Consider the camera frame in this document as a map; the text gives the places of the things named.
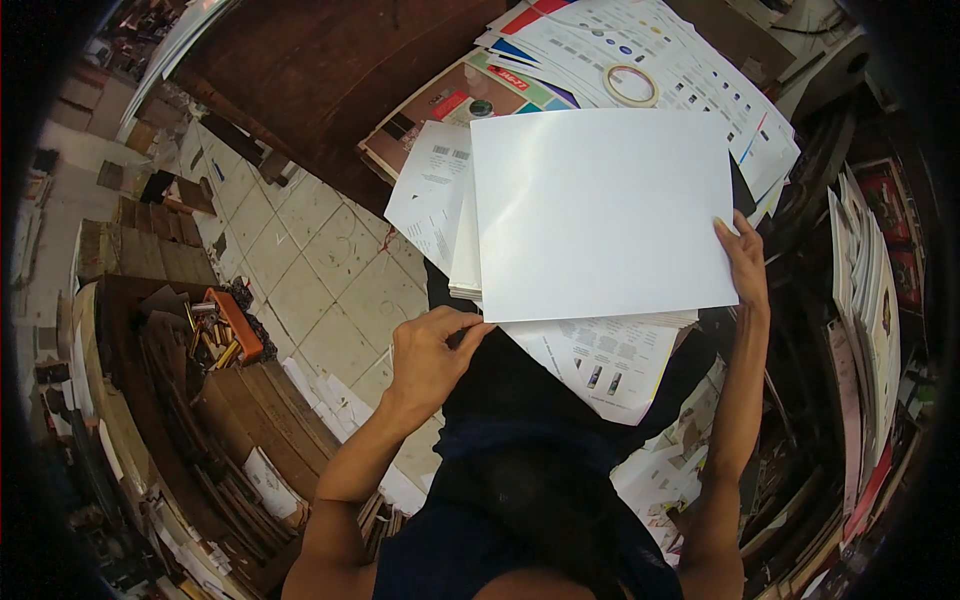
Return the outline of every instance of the wooden desk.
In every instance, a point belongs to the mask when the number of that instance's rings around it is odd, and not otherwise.
[[[472,48],[505,0],[244,0],[173,80],[199,102],[382,215],[391,187],[356,150]]]

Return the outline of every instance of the hand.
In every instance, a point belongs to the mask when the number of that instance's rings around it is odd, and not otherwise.
[[[713,220],[717,238],[727,251],[733,274],[733,287],[740,296],[740,305],[762,311],[770,310],[767,299],[767,269],[763,264],[763,240],[739,210],[733,211],[733,224],[740,232],[730,231],[719,218]]]
[[[467,328],[456,349],[447,338]],[[394,382],[380,401],[391,422],[409,435],[436,413],[467,372],[470,358],[496,324],[483,317],[438,306],[394,331]]]

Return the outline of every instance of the white board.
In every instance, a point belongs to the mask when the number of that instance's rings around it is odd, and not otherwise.
[[[617,108],[470,124],[488,322],[737,303],[725,121]]]

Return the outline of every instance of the tiled floor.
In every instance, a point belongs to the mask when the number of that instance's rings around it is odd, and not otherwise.
[[[219,256],[211,250],[214,269],[222,281],[250,278],[251,312],[270,333],[278,358],[292,356],[308,381],[336,375],[375,407],[393,380],[394,328],[427,309],[416,248],[398,236],[382,250],[389,226],[303,171],[286,187],[268,185],[196,122],[181,143],[180,169],[193,181],[210,180],[218,216],[195,215],[204,245],[212,249],[224,237]],[[430,448],[442,419],[432,418],[396,457],[424,489],[422,476],[440,464]]]

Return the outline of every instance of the masking tape roll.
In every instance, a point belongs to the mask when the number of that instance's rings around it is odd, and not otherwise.
[[[653,89],[650,97],[645,100],[638,100],[636,98],[629,98],[623,95],[623,93],[613,87],[613,83],[610,80],[611,75],[613,75],[615,71],[628,71],[643,78],[643,80],[650,84],[650,87]],[[628,107],[650,108],[657,103],[657,100],[660,99],[660,88],[657,86],[657,82],[654,81],[654,78],[630,64],[616,63],[608,66],[603,72],[603,85],[611,96]]]

